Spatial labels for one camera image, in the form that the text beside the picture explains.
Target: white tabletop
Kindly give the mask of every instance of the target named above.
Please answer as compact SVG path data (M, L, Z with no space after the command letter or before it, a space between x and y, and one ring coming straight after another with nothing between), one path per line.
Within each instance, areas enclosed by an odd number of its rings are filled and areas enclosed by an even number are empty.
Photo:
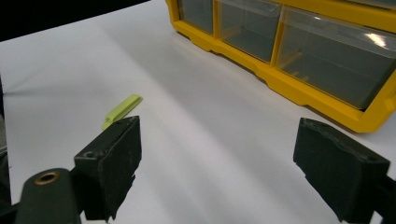
M136 93L143 160L111 223L339 223L292 160L299 119L330 122L194 46L163 0L1 42L0 73L14 203L31 175L72 169ZM340 130L396 162L395 124Z

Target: yellow storage bin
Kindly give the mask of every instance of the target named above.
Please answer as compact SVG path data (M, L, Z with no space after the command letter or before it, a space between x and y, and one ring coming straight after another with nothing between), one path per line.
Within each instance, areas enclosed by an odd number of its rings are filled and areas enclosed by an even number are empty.
M295 104L357 133L376 131L396 110L395 11L339 0L214 0L207 16L206 1L166 0L174 28ZM211 29L186 16L187 2L205 6L198 21Z

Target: small yellow object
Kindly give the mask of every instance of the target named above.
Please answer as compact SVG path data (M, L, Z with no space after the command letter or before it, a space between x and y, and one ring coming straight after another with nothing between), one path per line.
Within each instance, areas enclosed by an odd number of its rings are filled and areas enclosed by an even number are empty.
M133 108L140 104L142 100L143 98L136 94L132 94L126 98L106 115L105 123L102 125L102 129L105 130L112 123L125 117L125 115L127 115Z

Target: yellow-green sticky note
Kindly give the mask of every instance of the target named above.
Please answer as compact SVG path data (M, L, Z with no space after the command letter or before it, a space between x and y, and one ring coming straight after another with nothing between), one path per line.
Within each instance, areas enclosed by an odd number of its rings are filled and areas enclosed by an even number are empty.
M125 115L127 115L135 106L140 104L142 100L143 98L136 94L132 94L126 98L106 115L105 123L102 125L102 129L104 130L108 128L108 126L110 126L112 123L125 117Z

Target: yellow plastic frame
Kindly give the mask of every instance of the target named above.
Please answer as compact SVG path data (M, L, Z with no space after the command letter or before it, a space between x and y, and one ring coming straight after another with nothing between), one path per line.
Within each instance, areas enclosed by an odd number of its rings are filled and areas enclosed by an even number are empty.
M219 39L217 0L213 0L213 35L208 35L182 21L178 14L177 0L165 1L168 5L172 25L178 32L187 36L193 44L206 51L222 54L245 66L254 72L257 77L265 80L271 90L278 92L297 105L311 106L354 132L375 132L396 110L396 70L363 112L275 68L283 30L281 22L277 28L272 61L264 63ZM297 7L337 20L396 33L395 11L338 0L275 0L275 2L282 4L282 6Z

